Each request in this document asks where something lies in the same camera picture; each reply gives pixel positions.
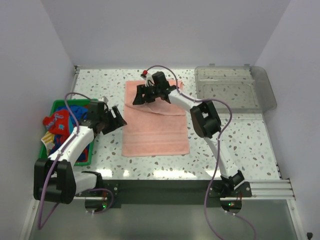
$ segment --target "pink towel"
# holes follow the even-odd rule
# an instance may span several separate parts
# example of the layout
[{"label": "pink towel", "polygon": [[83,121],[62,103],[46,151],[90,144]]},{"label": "pink towel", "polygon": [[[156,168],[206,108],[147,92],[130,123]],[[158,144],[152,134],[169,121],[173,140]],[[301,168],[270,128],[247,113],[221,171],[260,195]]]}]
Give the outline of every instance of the pink towel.
[{"label": "pink towel", "polygon": [[189,153],[186,111],[160,98],[144,105],[132,105],[137,85],[126,81],[122,155],[125,157],[182,155]]}]

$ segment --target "blue cloth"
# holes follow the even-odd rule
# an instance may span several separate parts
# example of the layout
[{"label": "blue cloth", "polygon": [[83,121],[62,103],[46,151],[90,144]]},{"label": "blue cloth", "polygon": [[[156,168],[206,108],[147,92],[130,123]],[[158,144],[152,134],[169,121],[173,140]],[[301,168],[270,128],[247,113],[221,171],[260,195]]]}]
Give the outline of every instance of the blue cloth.
[{"label": "blue cloth", "polygon": [[[60,111],[62,109],[67,109],[67,107],[66,106],[60,106],[55,111]],[[83,106],[71,105],[70,109],[71,109],[72,113],[74,114],[75,118],[78,121],[81,119],[82,115],[84,115],[85,113],[88,112],[88,109],[83,107]],[[76,122],[75,122],[74,118],[71,115],[70,115],[70,119],[71,119],[72,124],[75,125]],[[83,119],[87,119],[87,114],[85,114],[83,116]]]}]

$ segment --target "white wall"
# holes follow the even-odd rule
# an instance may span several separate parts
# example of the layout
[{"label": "white wall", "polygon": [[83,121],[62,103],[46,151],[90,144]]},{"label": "white wall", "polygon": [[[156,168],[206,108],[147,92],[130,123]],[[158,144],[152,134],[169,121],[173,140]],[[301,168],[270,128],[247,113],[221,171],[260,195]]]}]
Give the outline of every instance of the white wall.
[{"label": "white wall", "polygon": [[254,64],[290,0],[42,0],[74,65]]},{"label": "white wall", "polygon": [[291,0],[257,66],[277,109],[266,116],[280,170],[290,177],[304,229],[320,239],[320,1]]},{"label": "white wall", "polygon": [[0,239],[19,238],[33,195],[42,119],[70,89],[73,69],[40,0],[1,1]]}]

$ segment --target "terrazzo surface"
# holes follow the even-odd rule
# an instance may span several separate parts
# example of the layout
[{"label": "terrazzo surface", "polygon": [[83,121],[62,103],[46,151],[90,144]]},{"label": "terrazzo surface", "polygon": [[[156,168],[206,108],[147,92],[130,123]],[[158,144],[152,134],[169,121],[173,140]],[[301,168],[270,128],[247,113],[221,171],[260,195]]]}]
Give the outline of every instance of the terrazzo surface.
[{"label": "terrazzo surface", "polygon": [[[140,80],[143,69],[81,69],[74,91],[90,98],[108,98],[109,107],[116,105],[123,115],[125,82]],[[168,79],[173,76],[162,70]],[[173,69],[183,81],[184,92],[197,97],[193,69]],[[223,124],[228,114],[220,114]],[[186,155],[124,157],[123,130],[117,129],[94,140],[90,166],[75,166],[75,171],[97,171],[104,179],[159,180],[189,179],[209,180],[216,159],[204,140],[192,128],[187,115],[190,153]],[[221,136],[236,165],[247,180],[278,180],[279,173],[262,114],[234,114],[230,126]]]}]

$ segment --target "green plastic tray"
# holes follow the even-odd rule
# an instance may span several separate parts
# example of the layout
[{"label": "green plastic tray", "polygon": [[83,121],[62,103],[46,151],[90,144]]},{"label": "green plastic tray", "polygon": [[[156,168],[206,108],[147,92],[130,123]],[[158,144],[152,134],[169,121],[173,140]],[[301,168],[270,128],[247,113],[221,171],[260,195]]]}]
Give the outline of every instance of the green plastic tray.
[{"label": "green plastic tray", "polygon": [[[72,100],[68,100],[67,101],[68,104],[71,106],[71,105],[77,105],[77,106],[85,106],[85,105],[88,105],[90,100],[89,99],[72,99]],[[56,109],[58,107],[62,107],[62,106],[65,106],[65,101],[64,100],[56,100],[54,101],[53,105],[52,105],[52,108],[51,108],[51,112],[50,112],[50,116],[56,111]],[[75,162],[75,166],[88,166],[91,164],[91,158],[92,158],[92,151],[94,149],[94,141],[92,141],[89,145],[89,152],[88,152],[88,160],[87,161],[84,161],[84,162]],[[42,145],[41,146],[41,149],[40,149],[40,154],[39,154],[39,158],[40,159],[45,159],[47,158],[48,155],[47,155],[47,150],[46,150],[46,147],[45,145]]]}]

